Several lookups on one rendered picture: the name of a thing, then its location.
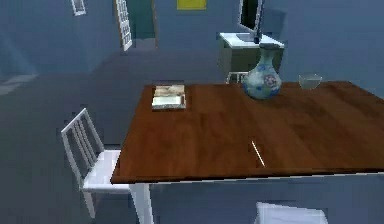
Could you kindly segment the pale book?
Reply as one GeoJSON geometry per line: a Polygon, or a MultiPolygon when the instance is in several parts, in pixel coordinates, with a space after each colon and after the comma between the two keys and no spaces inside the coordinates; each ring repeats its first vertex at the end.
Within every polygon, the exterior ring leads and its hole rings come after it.
{"type": "Polygon", "coordinates": [[[184,85],[158,85],[155,87],[151,106],[154,110],[185,109],[184,85]]]}

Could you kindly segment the brown wooden table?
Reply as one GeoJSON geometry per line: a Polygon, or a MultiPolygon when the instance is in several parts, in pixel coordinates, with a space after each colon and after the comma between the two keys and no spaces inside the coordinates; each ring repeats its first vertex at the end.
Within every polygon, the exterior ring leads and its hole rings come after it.
{"type": "Polygon", "coordinates": [[[241,182],[268,203],[384,224],[383,99],[348,81],[288,82],[264,101],[235,84],[196,84],[185,109],[155,112],[152,91],[143,90],[112,183],[241,182]]]}

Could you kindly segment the thin pale pencil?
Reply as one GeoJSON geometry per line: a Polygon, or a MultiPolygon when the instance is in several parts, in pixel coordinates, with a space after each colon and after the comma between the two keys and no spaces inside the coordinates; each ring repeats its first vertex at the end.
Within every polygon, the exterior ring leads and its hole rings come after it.
{"type": "Polygon", "coordinates": [[[257,157],[258,157],[259,161],[261,162],[262,166],[265,167],[265,162],[263,160],[263,157],[261,156],[260,151],[256,147],[256,144],[253,140],[251,140],[251,144],[252,144],[252,147],[253,147],[254,151],[256,152],[257,157]]]}

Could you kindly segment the blue white patterned vase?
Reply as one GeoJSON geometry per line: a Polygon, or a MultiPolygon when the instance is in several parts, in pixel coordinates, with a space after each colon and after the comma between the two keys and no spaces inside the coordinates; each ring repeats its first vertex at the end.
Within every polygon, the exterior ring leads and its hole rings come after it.
{"type": "Polygon", "coordinates": [[[259,62],[241,82],[243,90],[251,98],[266,100],[279,93],[282,80],[273,67],[274,55],[278,49],[278,44],[259,44],[259,62]]]}

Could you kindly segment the grey white television stand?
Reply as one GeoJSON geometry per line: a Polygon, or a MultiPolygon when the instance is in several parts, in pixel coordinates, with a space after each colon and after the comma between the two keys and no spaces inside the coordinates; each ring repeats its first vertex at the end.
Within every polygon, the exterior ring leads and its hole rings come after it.
{"type": "Polygon", "coordinates": [[[260,59],[260,49],[249,33],[220,33],[218,66],[225,78],[230,72],[248,72],[260,59]]]}

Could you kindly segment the yellow framed picture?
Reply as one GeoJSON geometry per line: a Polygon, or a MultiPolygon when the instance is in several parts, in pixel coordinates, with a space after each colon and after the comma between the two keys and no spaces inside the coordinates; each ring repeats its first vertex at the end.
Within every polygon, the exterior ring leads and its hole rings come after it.
{"type": "Polygon", "coordinates": [[[207,0],[177,0],[178,10],[205,10],[207,0]]]}

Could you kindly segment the white panelled room door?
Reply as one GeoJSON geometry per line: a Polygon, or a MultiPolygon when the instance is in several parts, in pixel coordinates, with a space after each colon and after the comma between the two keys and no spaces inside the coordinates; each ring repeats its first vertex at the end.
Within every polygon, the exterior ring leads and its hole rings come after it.
{"type": "Polygon", "coordinates": [[[115,0],[122,47],[127,51],[132,45],[129,14],[126,0],[115,0]]]}

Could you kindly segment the black flat television set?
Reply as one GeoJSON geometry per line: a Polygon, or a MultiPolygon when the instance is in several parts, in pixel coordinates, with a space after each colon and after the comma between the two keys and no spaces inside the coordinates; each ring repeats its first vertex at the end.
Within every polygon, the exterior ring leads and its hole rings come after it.
{"type": "Polygon", "coordinates": [[[258,44],[262,38],[265,0],[241,0],[240,24],[249,29],[249,40],[258,44]]]}

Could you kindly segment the clear glass bowl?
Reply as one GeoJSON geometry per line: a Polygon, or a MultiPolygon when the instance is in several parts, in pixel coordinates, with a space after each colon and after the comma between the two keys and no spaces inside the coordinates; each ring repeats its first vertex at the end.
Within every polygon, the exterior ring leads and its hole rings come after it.
{"type": "Polygon", "coordinates": [[[307,90],[313,90],[317,88],[322,82],[322,80],[323,80],[323,77],[315,73],[303,74],[303,75],[300,75],[298,78],[300,87],[302,89],[307,89],[307,90]]]}

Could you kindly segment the white framed picture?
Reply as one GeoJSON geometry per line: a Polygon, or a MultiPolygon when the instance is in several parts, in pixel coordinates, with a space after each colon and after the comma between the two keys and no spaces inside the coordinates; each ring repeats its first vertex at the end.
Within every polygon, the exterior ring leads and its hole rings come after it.
{"type": "Polygon", "coordinates": [[[84,15],[86,13],[84,0],[71,0],[71,4],[75,16],[84,15]]]}

